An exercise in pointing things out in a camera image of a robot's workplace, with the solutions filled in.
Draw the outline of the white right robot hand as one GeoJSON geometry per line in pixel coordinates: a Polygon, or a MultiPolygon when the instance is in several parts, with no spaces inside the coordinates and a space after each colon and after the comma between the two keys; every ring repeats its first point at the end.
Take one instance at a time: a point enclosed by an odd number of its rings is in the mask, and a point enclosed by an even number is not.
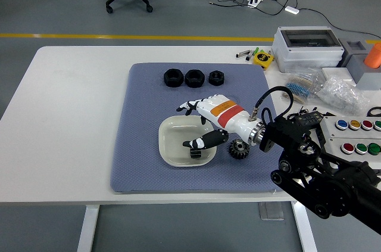
{"type": "Polygon", "coordinates": [[[201,123],[206,121],[215,124],[218,129],[209,132],[192,141],[183,142],[184,147],[205,150],[225,143],[230,133],[236,133],[249,145],[255,145],[259,130],[263,127],[261,120],[250,120],[249,113],[240,105],[222,94],[208,98],[188,101],[182,104],[177,111],[186,109],[186,115],[196,110],[201,116],[201,123]]]}

